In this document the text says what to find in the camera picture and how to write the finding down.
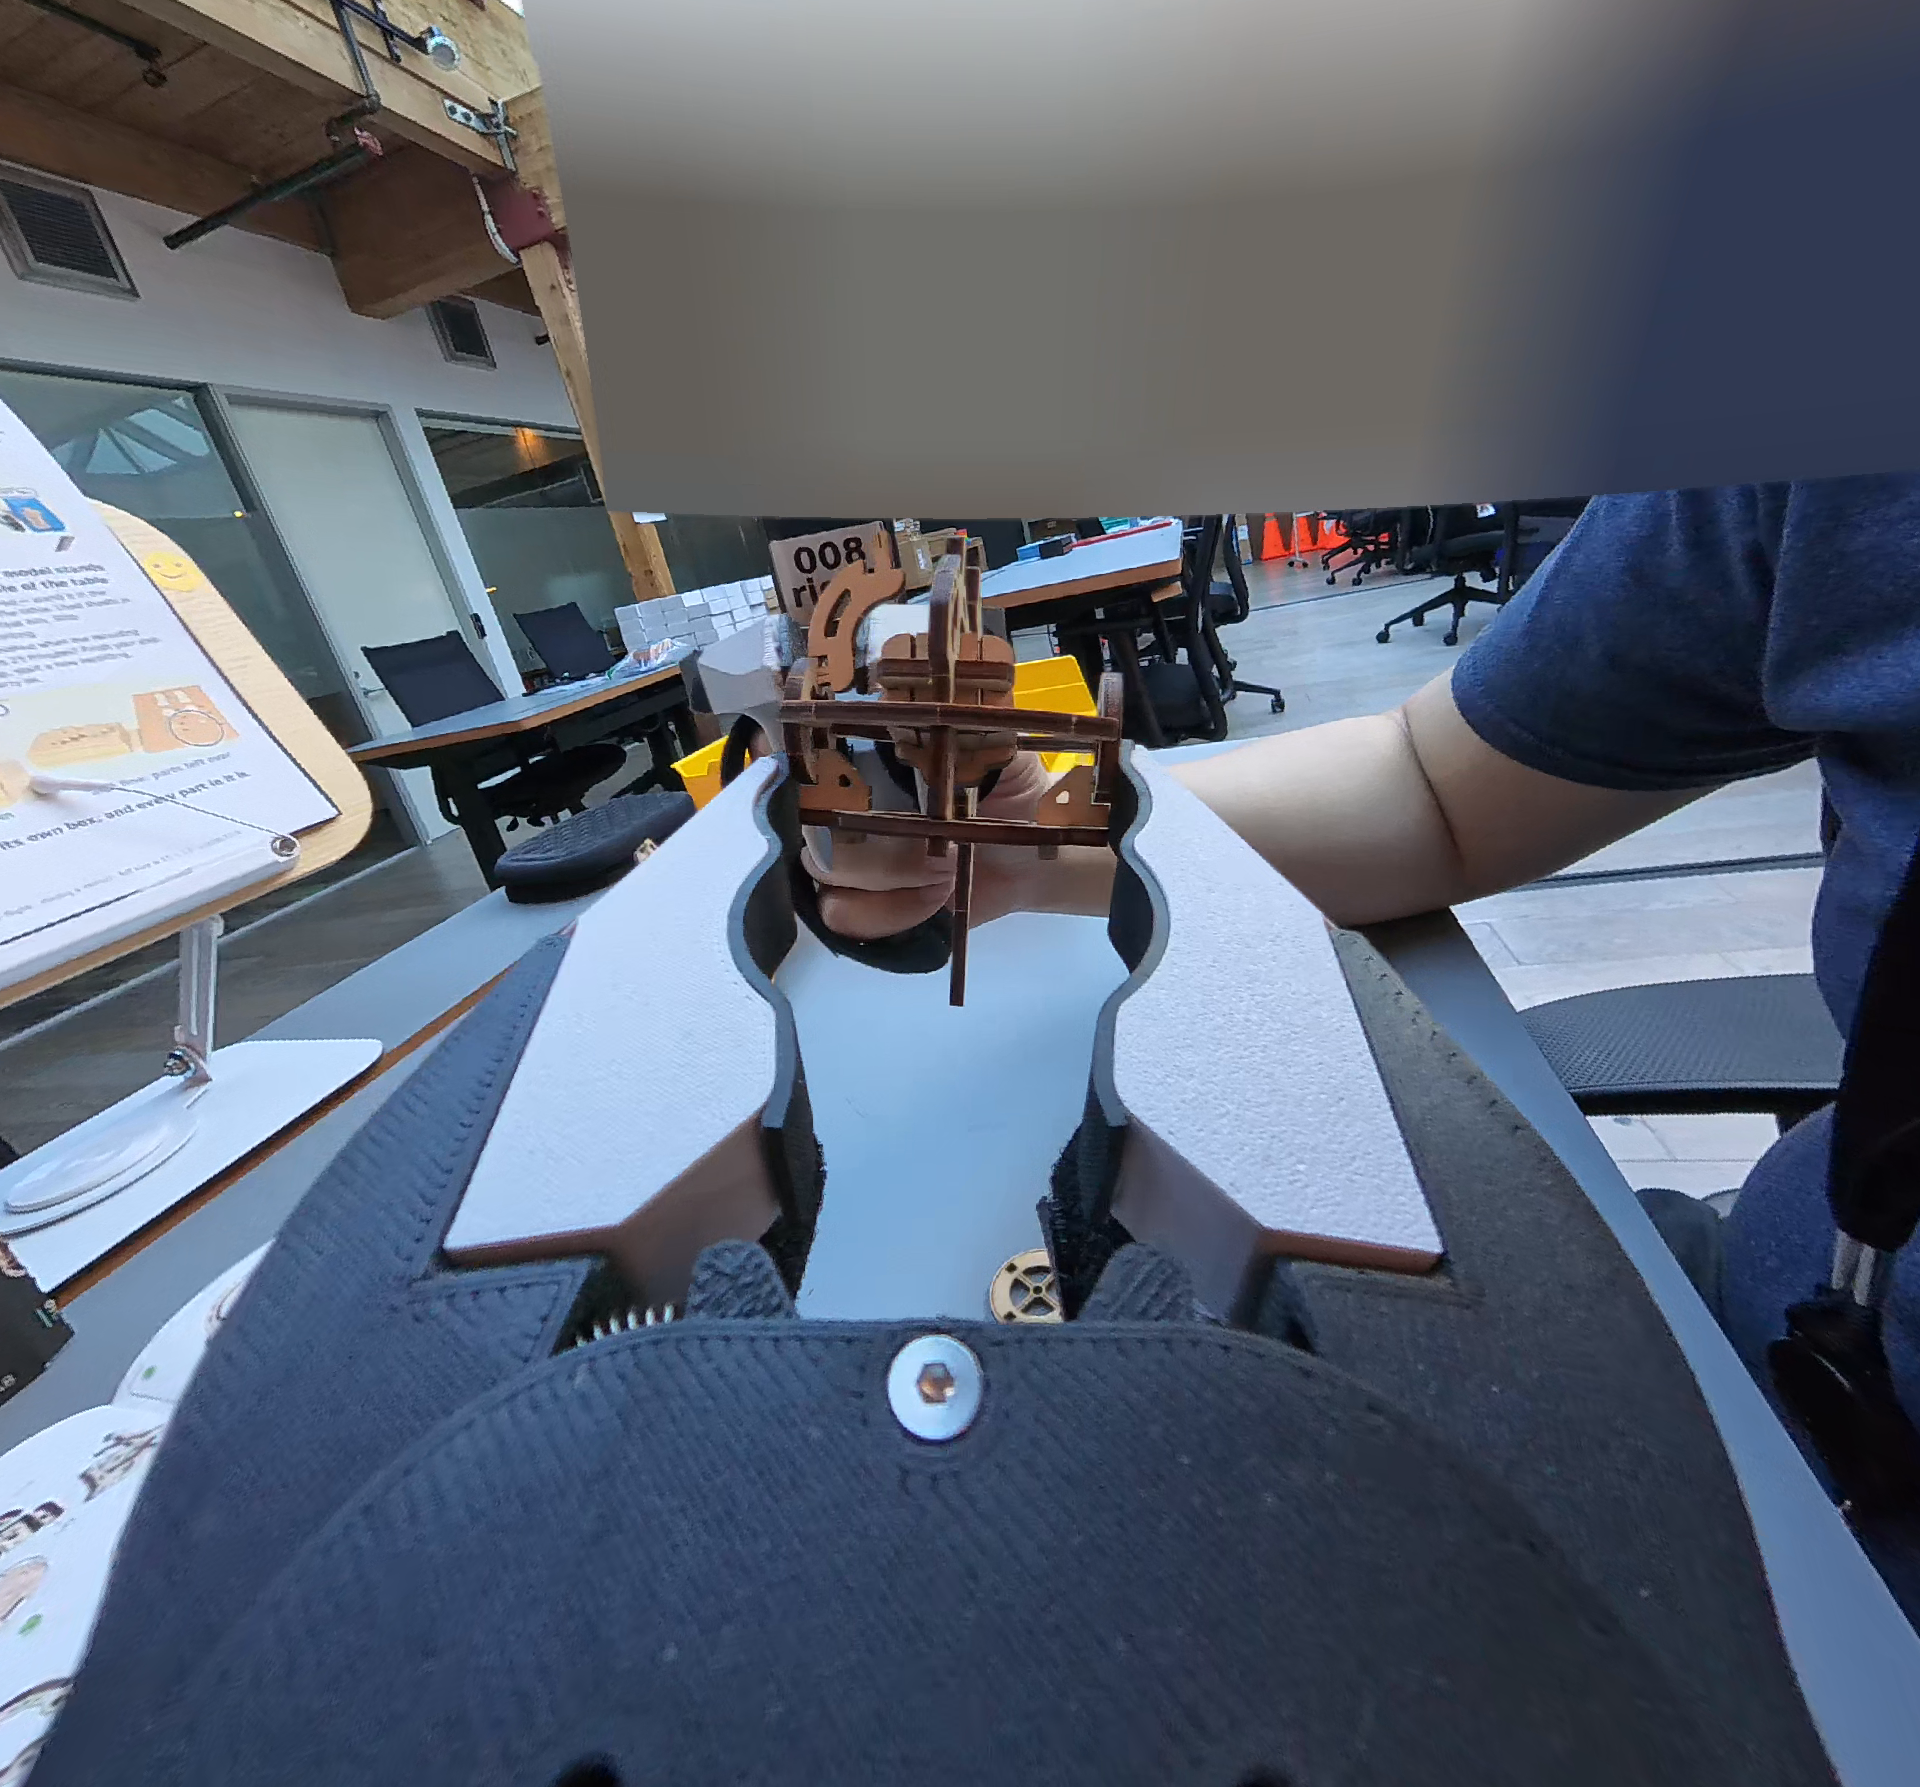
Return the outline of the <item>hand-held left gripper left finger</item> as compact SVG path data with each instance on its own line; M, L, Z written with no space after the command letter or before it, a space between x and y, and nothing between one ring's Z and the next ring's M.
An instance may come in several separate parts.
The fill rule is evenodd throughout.
M795 1288L824 1162L776 984L798 928L780 758L751 765L576 922L444 1238L459 1264L601 1256L647 1304L720 1240Z

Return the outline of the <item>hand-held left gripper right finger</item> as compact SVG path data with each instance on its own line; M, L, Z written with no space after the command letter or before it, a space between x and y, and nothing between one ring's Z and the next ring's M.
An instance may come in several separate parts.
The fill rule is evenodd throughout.
M1445 1245L1328 922L1171 769L1122 760L1094 1207L1199 1300L1253 1300L1277 1258L1431 1273Z

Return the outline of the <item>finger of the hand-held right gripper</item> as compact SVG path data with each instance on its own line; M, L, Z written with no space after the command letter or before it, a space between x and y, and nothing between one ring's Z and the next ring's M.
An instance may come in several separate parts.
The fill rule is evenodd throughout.
M682 674L696 714L712 714L724 728L747 714L774 728L790 667L792 622L759 618L697 649Z

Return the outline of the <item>wooden model assembly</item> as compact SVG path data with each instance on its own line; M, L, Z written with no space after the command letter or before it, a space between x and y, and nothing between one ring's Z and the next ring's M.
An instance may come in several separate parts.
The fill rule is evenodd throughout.
M976 853L1017 847L1054 858L1106 841L1124 697L1106 675L1093 714L1017 706L1015 653L984 628L982 565L963 536L947 540L923 607L909 610L919 626L858 659L861 626L900 594L892 558L852 556L830 577L781 688L781 753L803 828L955 855L948 1000L960 1007ZM1036 820L984 816L987 777L1021 750L1087 760L1046 796Z

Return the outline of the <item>person's right forearm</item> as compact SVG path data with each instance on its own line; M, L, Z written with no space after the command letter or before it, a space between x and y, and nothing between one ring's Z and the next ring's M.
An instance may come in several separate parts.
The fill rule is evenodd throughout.
M1526 886L1706 796L1594 789L1525 769L1475 736L1449 677L1386 714L1172 773L1348 928Z

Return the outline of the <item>black model kit box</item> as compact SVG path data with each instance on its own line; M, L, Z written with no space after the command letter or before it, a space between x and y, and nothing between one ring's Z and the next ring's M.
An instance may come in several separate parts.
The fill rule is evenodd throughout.
M12 1250L0 1242L0 1399L2 1403L36 1380L54 1355L72 1339L55 1300Z

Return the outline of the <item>printed parts instruction sheet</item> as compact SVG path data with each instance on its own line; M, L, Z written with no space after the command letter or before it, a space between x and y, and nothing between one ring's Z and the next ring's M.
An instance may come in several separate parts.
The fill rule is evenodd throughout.
M167 1320L111 1403L2 1461L2 1781L22 1783L66 1701L119 1534L203 1352L264 1258L255 1249Z

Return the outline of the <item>person's right hand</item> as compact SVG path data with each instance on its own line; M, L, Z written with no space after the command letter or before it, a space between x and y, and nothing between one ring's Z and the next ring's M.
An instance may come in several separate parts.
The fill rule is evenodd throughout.
M1050 786L1034 751L1021 750L998 771L977 813L1033 820ZM957 850L933 856L923 841L884 841L804 828L803 864L817 884L824 925L856 941L909 932L952 900ZM1116 855L1106 847L1066 848L1044 858L1033 848L976 853L969 919L986 925L1010 912L1104 914Z

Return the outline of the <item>stack of white boxes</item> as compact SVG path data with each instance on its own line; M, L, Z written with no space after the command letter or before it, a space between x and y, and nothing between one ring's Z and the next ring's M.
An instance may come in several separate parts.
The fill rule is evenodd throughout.
M613 612L613 620L629 653L663 644L705 649L724 636L758 626L767 607L778 603L769 600L774 594L774 578L762 575L626 603Z

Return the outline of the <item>desk with black legs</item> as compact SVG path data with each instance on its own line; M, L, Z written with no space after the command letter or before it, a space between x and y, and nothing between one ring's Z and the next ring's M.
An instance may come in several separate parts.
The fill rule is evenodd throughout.
M353 746L347 756L365 769L429 773L444 820L465 837L482 879L494 887L504 841L482 780L530 758L542 746L592 743L622 734L642 736L653 747L655 771L669 786L678 785L674 760L697 746L682 665L501 699Z

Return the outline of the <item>desk with wooden edge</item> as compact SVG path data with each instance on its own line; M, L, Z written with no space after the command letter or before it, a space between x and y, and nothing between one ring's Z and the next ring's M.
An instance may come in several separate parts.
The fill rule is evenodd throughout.
M1078 543L1051 558L1018 561L982 578L982 612L998 610L1009 631L1056 626L1074 610L1098 607L1135 589L1178 581L1183 530L1159 525Z

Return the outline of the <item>yellow plastic bin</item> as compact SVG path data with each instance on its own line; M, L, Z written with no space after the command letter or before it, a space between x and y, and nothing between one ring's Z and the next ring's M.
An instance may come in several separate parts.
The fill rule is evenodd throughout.
M1081 717L1093 714L1097 706L1078 664L1068 658L1017 664L1013 699L1021 711ZM696 808L710 805L723 789L724 743L727 734L720 734L712 743L704 743L672 763L672 771Z

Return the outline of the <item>frosted glass door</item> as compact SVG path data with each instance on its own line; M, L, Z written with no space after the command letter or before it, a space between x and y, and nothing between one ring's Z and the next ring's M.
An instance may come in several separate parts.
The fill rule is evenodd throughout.
M365 651L452 631L457 610L385 417L258 402L229 415L372 736L404 734L409 722Z

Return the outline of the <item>wooden clipboard on white stand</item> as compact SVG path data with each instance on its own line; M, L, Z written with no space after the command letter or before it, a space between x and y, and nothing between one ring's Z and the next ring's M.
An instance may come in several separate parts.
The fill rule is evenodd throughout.
M178 938L159 1079L3 1170L54 1292L357 1079L371 1038L214 1046L220 919L342 858L371 797L196 563L2 425L2 988Z

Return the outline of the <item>person's trouser leg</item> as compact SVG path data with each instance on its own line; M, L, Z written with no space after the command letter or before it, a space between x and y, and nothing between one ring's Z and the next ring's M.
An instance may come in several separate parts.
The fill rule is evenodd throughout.
M1643 1204L1667 1249L1706 1300L1726 1339L1754 1373L1771 1411L1782 1416L1807 1465L1831 1493L1807 1435L1789 1418L1771 1389L1765 1349L1786 1334L1789 1308L1828 1278L1836 1225L1826 1179L1831 1108L1791 1129L1740 1186L1729 1217L1676 1190L1644 1190ZM1918 1424L1918 1242L1902 1250L1885 1310L1885 1352L1899 1399ZM1915 1611L1915 1510L1881 1522L1858 1519L1853 1533L1888 1589Z

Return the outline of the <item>white printed task paper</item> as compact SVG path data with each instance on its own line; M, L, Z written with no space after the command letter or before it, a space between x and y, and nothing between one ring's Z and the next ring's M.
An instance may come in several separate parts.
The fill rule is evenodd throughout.
M138 556L173 541L86 501L12 411L2 417L12 993L276 886L340 805L298 760L298 743L313 760L336 743L210 581L162 594Z

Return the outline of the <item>person's blue t-shirt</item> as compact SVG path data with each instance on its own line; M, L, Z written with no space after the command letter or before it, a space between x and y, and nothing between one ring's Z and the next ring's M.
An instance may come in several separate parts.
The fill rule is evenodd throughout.
M1918 834L1915 474L1596 496L1452 699L1500 753L1598 789L1815 758L1812 974L1850 1030Z

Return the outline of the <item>wooden support post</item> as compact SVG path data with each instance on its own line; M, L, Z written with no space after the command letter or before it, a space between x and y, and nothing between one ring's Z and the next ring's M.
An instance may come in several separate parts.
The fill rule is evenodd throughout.
M613 485L597 430L581 298L568 239L564 234L555 234L529 244L519 249L519 261L547 330L551 353L559 364L568 404L584 437L612 532L631 581L634 600L647 602L674 596L674 581L656 525L635 519L629 509L613 501Z

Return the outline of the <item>large wall vent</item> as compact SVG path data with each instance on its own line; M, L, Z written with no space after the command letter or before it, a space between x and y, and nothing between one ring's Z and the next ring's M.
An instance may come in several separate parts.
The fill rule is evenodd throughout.
M27 285L138 297L95 196L12 163L2 163L2 249Z

